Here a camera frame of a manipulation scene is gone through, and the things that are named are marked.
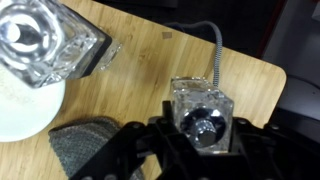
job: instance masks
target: clear acrylic block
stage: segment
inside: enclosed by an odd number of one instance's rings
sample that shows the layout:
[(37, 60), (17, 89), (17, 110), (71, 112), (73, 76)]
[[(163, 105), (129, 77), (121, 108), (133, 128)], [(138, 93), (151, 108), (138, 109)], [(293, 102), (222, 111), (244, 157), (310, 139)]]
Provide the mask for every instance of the clear acrylic block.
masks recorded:
[[(113, 55), (105, 55), (108, 48)], [(0, 63), (31, 87), (88, 75), (119, 48), (56, 0), (0, 1)]]
[(171, 85), (177, 128), (199, 152), (228, 151), (233, 101), (204, 78), (174, 78)]

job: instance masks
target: metal knob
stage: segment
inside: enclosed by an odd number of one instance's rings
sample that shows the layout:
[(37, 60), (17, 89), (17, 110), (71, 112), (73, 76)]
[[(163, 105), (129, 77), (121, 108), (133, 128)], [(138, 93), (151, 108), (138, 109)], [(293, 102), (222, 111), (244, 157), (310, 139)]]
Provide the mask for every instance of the metal knob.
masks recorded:
[(194, 124), (198, 142), (203, 146), (211, 146), (216, 142), (216, 129), (209, 120), (198, 120)]

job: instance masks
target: screw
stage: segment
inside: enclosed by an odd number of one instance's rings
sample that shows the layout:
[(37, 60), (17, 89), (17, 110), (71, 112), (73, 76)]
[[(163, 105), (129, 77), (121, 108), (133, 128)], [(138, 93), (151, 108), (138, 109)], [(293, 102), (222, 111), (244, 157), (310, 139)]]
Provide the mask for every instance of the screw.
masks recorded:
[(279, 130), (279, 126), (278, 126), (278, 125), (270, 124), (270, 127), (271, 127), (273, 130)]
[(104, 180), (117, 180), (117, 176), (114, 174), (108, 174), (106, 177), (104, 177)]
[(86, 176), (86, 177), (82, 178), (81, 180), (93, 180), (93, 178), (91, 176)]
[(165, 119), (162, 119), (162, 120), (161, 120), (161, 123), (162, 123), (162, 124), (167, 124), (167, 123), (168, 123), (168, 121), (167, 121), (167, 120), (165, 120)]
[(238, 123), (240, 124), (247, 124), (247, 121), (243, 120), (243, 119), (238, 119)]
[(140, 127), (140, 124), (139, 123), (135, 123), (134, 125), (133, 125), (133, 128), (135, 128), (135, 129), (138, 129)]

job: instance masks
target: gray cloth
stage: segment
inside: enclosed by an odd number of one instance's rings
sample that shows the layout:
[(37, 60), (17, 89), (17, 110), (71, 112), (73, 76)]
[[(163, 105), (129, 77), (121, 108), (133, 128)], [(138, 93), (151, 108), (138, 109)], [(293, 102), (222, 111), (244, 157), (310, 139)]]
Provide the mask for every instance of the gray cloth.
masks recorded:
[[(112, 119), (95, 117), (74, 121), (49, 131), (51, 147), (72, 177), (105, 143), (118, 132), (120, 126)], [(130, 180), (144, 179), (138, 169)]]

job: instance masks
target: bamboo table surface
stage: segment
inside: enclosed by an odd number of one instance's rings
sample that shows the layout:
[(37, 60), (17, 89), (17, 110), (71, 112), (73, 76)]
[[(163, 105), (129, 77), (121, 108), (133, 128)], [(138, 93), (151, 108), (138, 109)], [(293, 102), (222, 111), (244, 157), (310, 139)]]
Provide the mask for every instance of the bamboo table surface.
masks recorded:
[[(215, 45), (91, 0), (62, 0), (123, 44), (108, 70), (67, 81), (62, 107), (37, 135), (0, 143), (0, 179), (67, 179), (49, 144), (48, 131), (75, 119), (109, 116), (122, 125), (146, 123), (161, 115), (171, 99), (170, 79), (206, 77), (212, 81)], [(224, 48), (219, 88), (235, 102), (234, 116), (262, 127), (268, 122), (286, 81), (272, 64)], [(160, 173), (156, 158), (143, 165), (146, 179)]]

